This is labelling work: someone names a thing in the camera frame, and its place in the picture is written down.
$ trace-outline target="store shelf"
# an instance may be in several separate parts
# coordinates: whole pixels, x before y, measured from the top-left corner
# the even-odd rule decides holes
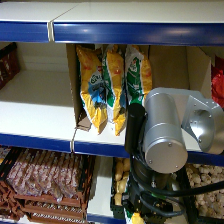
[[[70,152],[74,108],[68,73],[22,71],[0,91],[0,144]]]
[[[84,2],[54,20],[56,42],[222,45],[222,1]]]
[[[89,222],[125,224],[125,220],[113,218],[110,210],[113,158],[96,157],[90,200],[87,209]]]
[[[99,135],[93,126],[89,132],[78,129],[74,138],[74,151],[90,155],[129,157],[124,149],[125,131],[126,129],[120,136],[115,136],[109,124]]]
[[[51,21],[75,7],[73,3],[4,2],[0,4],[0,41],[48,42]]]

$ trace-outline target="display rack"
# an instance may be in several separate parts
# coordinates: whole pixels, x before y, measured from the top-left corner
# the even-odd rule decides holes
[[[84,2],[54,20],[56,42],[223,45],[221,1]]]

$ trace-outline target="metal device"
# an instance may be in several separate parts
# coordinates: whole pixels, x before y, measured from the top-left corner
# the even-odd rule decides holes
[[[174,197],[202,194],[224,188],[224,182],[190,190],[171,191],[171,173],[186,163],[188,153],[182,129],[191,135],[203,152],[220,154],[224,149],[224,113],[198,91],[157,88],[145,99],[145,108],[131,104],[125,136],[131,172],[123,205],[138,211],[146,221],[164,223],[182,215],[184,205]],[[174,212],[173,204],[181,211]]]

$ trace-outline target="food package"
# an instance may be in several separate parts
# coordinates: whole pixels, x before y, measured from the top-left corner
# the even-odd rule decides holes
[[[51,165],[54,161],[54,158],[55,158],[55,153],[52,152],[51,155],[50,155],[50,158],[47,160],[47,163],[41,173],[41,176],[40,177],[40,186],[42,188],[42,190],[44,191],[44,189],[46,188],[46,185],[47,185],[47,177],[48,177],[48,174],[50,172],[50,169],[51,169]]]
[[[80,62],[80,96],[90,122],[100,133],[100,125],[107,120],[105,88],[102,80],[101,50],[76,46]]]
[[[16,178],[16,175],[19,172],[20,167],[22,166],[22,163],[26,159],[28,152],[29,152],[29,149],[26,149],[24,153],[20,153],[19,158],[17,159],[14,166],[10,170],[10,172],[7,176],[7,181],[11,186],[13,186],[14,179]]]
[[[61,167],[61,172],[60,172],[59,181],[58,181],[59,187],[63,194],[65,194],[65,181],[66,181],[66,175],[67,175],[67,171],[68,171],[69,161],[70,161],[70,154],[68,153],[68,154],[66,154],[65,161],[63,163],[63,166]]]
[[[103,80],[106,86],[108,121],[117,136],[125,123],[126,100],[124,59],[116,44],[108,45],[104,53]]]
[[[58,158],[55,157],[54,162],[51,166],[51,170],[50,170],[49,175],[48,175],[47,180],[46,180],[46,186],[45,186],[45,189],[44,189],[45,194],[47,194],[47,192],[51,189],[51,185],[53,184],[53,181],[54,181],[53,177],[54,177],[57,165],[58,165]]]
[[[217,66],[211,67],[212,99],[224,108],[224,59],[216,56],[215,63]]]
[[[35,196],[35,195],[38,194],[38,192],[36,191],[36,188],[35,187],[32,188],[32,186],[34,185],[33,183],[35,182],[33,177],[32,177],[32,173],[33,173],[33,170],[34,170],[39,158],[40,158],[40,153],[39,153],[39,151],[37,151],[37,153],[35,155],[35,158],[34,158],[32,164],[31,164],[31,166],[28,168],[28,171],[27,171],[26,176],[24,178],[25,188],[26,188],[25,194],[26,195]]]
[[[70,192],[71,194],[73,194],[73,196],[77,193],[77,188],[79,186],[83,163],[84,163],[83,156],[77,155],[75,157],[74,167],[72,171],[72,179],[70,184]]]
[[[69,186],[71,185],[71,181],[72,181],[72,171],[73,171],[74,162],[75,162],[75,156],[72,153],[69,160],[68,171],[65,177],[64,195],[67,198],[72,198],[73,196]]]
[[[40,158],[38,159],[38,162],[36,164],[36,166],[34,167],[33,173],[32,173],[32,181],[29,181],[29,185],[30,185],[30,189],[35,189],[35,195],[34,196],[40,196],[42,194],[42,188],[40,187],[39,184],[39,169],[40,166],[42,164],[42,162],[44,161],[44,158],[46,156],[46,151],[43,150]]]
[[[13,180],[13,188],[18,194],[20,193],[20,187],[21,187],[24,175],[26,174],[27,168],[29,166],[30,160],[31,160],[31,154],[28,153],[26,159],[22,162],[22,165],[15,179]]]
[[[65,153],[61,153],[61,157],[59,158],[58,165],[54,173],[51,188],[49,189],[49,193],[57,200],[57,202],[60,202],[63,198],[63,194],[59,187],[59,176],[61,172],[61,167],[64,163],[64,159],[65,159]]]
[[[151,66],[147,56],[136,45],[128,45],[125,55],[125,79],[129,104],[144,101],[152,89]]]

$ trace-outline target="snack bag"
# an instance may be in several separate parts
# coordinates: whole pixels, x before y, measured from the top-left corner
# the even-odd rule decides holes
[[[80,62],[80,96],[90,122],[100,133],[100,125],[107,119],[105,88],[102,80],[102,63],[98,59],[101,50],[76,46]]]
[[[129,104],[139,103],[144,106],[145,98],[152,89],[151,66],[147,56],[136,45],[127,46],[125,78]]]
[[[107,115],[115,135],[125,122],[124,59],[118,45],[108,45],[103,56],[103,79],[106,86]]]

